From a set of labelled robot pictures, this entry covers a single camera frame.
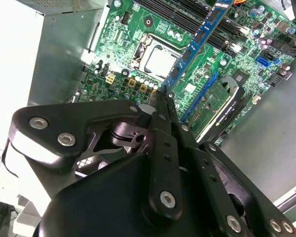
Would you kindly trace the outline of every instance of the sata port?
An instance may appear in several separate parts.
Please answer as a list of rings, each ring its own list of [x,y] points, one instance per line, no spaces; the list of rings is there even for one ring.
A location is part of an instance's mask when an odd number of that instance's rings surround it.
[[[258,63],[260,63],[262,66],[265,66],[266,68],[271,66],[271,63],[269,61],[267,61],[265,58],[261,57],[261,56],[257,57],[256,61]]]

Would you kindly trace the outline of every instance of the blue pcie slot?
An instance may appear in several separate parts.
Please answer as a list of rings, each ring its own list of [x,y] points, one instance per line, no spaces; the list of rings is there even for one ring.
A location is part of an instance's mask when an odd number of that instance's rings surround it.
[[[167,79],[161,85],[160,90],[165,94],[169,94],[176,83],[179,81],[186,68],[193,62],[197,52],[205,44],[209,36],[214,32],[216,26],[222,20],[224,15],[230,9],[234,0],[218,0],[213,6],[212,10],[208,13],[204,22],[200,26],[197,33],[194,35],[192,41],[186,47],[180,59],[174,64]]]
[[[190,106],[188,107],[188,109],[186,110],[186,112],[184,113],[184,115],[182,116],[182,118],[180,119],[181,122],[185,122],[186,121],[186,119],[189,117],[189,115],[195,109],[195,107],[200,102],[200,100],[202,99],[202,97],[205,95],[205,93],[208,90],[208,88],[210,88],[214,84],[214,82],[217,79],[217,76],[218,76],[217,75],[217,72],[214,72],[214,75],[212,76],[212,78],[203,86],[203,88],[197,94],[197,96],[195,97],[195,99],[193,100],[193,102],[190,104]]]

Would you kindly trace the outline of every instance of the silver screw head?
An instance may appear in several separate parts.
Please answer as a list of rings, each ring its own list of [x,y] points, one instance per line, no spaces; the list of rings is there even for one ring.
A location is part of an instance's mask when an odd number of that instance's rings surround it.
[[[130,109],[131,111],[134,111],[134,112],[137,112],[137,111],[138,111],[134,106],[130,106],[129,109]]]
[[[278,232],[278,233],[281,233],[281,232],[282,232],[281,227],[279,226],[279,224],[278,224],[276,221],[274,221],[273,219],[270,219],[269,221],[270,221],[270,225],[271,225],[271,227],[272,227],[276,232]]]
[[[167,120],[166,117],[164,115],[159,115],[159,117],[163,120]]]
[[[216,151],[216,147],[215,147],[214,145],[209,144],[208,146],[209,146],[209,148],[210,148],[212,151],[214,151],[214,152]]]
[[[168,191],[162,191],[160,194],[160,200],[167,208],[174,208],[176,206],[176,200],[174,196]]]
[[[181,125],[181,128],[185,131],[185,132],[187,132],[188,131],[188,127],[187,126],[185,126],[184,124],[182,124]]]
[[[75,137],[70,133],[61,133],[57,137],[58,142],[65,147],[72,147],[75,144]]]
[[[43,118],[36,117],[30,119],[30,126],[35,129],[44,129],[47,128],[48,122]]]
[[[235,231],[236,233],[241,232],[241,225],[239,224],[238,220],[234,218],[233,216],[229,215],[227,216],[227,223],[229,227]]]
[[[115,7],[120,7],[120,1],[119,0],[115,0],[114,1],[114,6]]]
[[[287,230],[287,232],[291,234],[294,232],[290,224],[288,224],[286,221],[282,221],[282,225],[284,226],[285,230]]]

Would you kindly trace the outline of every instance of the mounting hole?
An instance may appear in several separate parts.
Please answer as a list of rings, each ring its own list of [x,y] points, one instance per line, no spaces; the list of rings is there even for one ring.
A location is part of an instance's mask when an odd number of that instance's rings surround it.
[[[203,159],[203,161],[204,161],[204,163],[205,163],[206,165],[209,165],[209,162],[208,162],[208,160],[206,160],[206,159]]]
[[[136,137],[136,142],[138,143],[143,142],[144,140],[146,140],[146,136],[144,135],[139,135],[138,137]]]
[[[214,182],[217,182],[217,179],[214,175],[211,175],[210,177],[211,177],[211,180],[213,180]]]
[[[164,157],[167,161],[171,161],[171,158],[170,158],[169,155],[165,154],[163,157]]]
[[[151,16],[148,16],[144,19],[144,25],[146,27],[151,27],[153,25],[153,19]]]
[[[164,144],[165,144],[167,147],[170,147],[170,146],[171,146],[171,144],[170,144],[169,142],[167,142],[167,141],[164,141]]]

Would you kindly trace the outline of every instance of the cable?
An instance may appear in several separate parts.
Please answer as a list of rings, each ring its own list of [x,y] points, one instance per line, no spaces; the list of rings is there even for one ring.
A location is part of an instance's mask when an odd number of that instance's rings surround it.
[[[286,10],[286,7],[284,5],[284,0],[281,0],[281,3],[282,3],[282,8],[284,9],[284,11]]]

